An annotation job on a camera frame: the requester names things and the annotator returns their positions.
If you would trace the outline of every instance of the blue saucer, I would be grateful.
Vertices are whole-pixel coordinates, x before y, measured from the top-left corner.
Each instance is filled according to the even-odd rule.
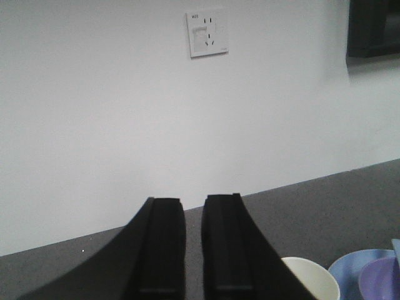
[[[358,287],[361,269],[379,258],[393,258],[393,250],[368,249],[340,257],[328,269],[340,287],[340,300],[363,300]]]

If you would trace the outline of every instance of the white cup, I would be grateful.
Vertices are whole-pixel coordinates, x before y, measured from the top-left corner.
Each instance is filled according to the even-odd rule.
[[[282,260],[315,298],[340,300],[338,283],[322,266],[301,257],[284,257]]]

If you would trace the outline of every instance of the electrical outlet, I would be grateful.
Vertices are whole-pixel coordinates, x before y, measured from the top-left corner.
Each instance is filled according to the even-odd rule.
[[[186,20],[192,58],[228,52],[225,9],[188,12]]]

